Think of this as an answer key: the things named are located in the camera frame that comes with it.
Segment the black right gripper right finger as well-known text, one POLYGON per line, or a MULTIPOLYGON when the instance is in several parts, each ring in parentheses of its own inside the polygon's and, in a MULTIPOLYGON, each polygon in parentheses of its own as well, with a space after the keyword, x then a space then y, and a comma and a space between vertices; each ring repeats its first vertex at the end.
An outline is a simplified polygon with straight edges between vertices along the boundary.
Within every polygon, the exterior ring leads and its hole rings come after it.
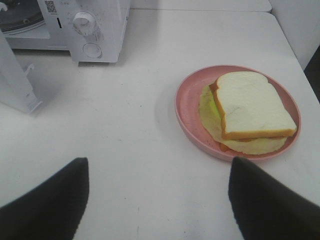
POLYGON ((320 207, 246 158, 232 160, 228 197, 245 240, 320 238, 320 207))

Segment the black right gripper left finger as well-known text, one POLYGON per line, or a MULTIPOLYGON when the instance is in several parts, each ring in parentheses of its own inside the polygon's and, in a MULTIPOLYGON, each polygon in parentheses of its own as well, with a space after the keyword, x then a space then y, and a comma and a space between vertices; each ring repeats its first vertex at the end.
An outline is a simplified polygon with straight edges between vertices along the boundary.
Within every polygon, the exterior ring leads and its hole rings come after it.
POLYGON ((89 162, 78 157, 0 208, 2 240, 71 240, 90 193, 89 162))

